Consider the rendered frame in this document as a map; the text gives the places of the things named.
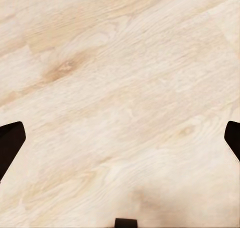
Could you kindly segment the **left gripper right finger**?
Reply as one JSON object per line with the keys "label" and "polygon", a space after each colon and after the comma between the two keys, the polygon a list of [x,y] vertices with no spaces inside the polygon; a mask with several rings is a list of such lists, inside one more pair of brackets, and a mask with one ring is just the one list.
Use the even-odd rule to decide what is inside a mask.
{"label": "left gripper right finger", "polygon": [[240,123],[228,121],[224,139],[240,161]]}

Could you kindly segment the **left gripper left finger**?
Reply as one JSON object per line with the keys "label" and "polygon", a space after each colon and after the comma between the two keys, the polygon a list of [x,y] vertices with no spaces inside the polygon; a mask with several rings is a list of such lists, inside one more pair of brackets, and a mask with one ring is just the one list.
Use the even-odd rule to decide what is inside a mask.
{"label": "left gripper left finger", "polygon": [[21,121],[0,126],[0,181],[26,140]]}

